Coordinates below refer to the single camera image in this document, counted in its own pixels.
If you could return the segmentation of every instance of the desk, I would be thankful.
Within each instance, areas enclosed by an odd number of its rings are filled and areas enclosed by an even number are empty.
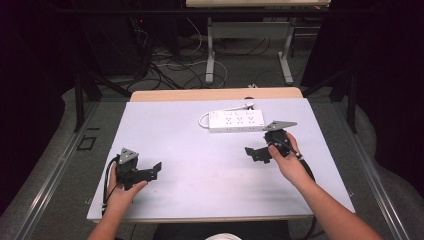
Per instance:
[[[226,100],[217,100],[218,96]],[[246,155],[244,147],[266,146],[264,132],[209,133],[198,125],[203,113],[243,105],[245,97],[254,98],[249,101],[263,111],[266,123],[298,123],[288,130],[296,136],[318,184],[354,211],[309,102],[301,96],[296,88],[134,93],[105,168],[125,147],[140,154],[139,169],[162,162],[162,170],[158,179],[136,196],[123,221],[245,221],[311,216],[302,196],[281,175],[274,161],[253,162]],[[101,218],[103,182],[104,176],[88,212],[89,220]]]
[[[298,7],[325,6],[330,0],[187,0],[188,7],[223,8],[223,7]],[[205,82],[213,82],[215,52],[214,38],[270,38],[285,39],[283,52],[278,52],[278,58],[287,85],[293,84],[290,67],[287,63],[291,39],[293,37],[296,18],[288,22],[213,22],[208,18],[208,63]]]

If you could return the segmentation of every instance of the white power strip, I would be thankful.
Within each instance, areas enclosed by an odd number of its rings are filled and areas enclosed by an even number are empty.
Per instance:
[[[209,112],[210,132],[257,132],[264,128],[261,110]]]

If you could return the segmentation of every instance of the metal desk leg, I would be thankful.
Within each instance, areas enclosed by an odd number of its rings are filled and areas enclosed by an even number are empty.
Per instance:
[[[212,19],[208,18],[208,64],[206,66],[205,83],[213,83],[213,68],[215,63],[215,52],[213,51]]]
[[[284,52],[278,52],[281,69],[284,75],[284,81],[287,85],[293,85],[293,78],[290,72],[289,64],[287,63],[287,55],[290,51],[290,43],[293,37],[294,27],[296,25],[296,18],[290,18],[289,29],[287,30],[286,41],[284,43]]]

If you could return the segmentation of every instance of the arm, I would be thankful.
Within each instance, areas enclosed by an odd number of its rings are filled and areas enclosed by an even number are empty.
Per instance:
[[[118,231],[119,223],[122,217],[127,212],[128,207],[132,203],[133,198],[137,193],[147,185],[146,181],[142,181],[134,185],[128,191],[116,187],[115,176],[116,163],[112,166],[110,174],[109,186],[107,188],[108,195],[106,212],[100,222],[94,228],[88,237],[89,240],[95,239],[115,239],[116,232]]]
[[[289,133],[287,138],[299,152],[296,139]],[[299,190],[331,239],[381,239],[370,226],[316,184],[293,153],[284,158],[274,146],[268,150],[283,176]]]

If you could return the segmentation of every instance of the power strip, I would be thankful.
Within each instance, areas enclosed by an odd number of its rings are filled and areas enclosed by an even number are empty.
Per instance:
[[[210,132],[257,132],[263,128],[264,117],[261,110],[209,112]]]

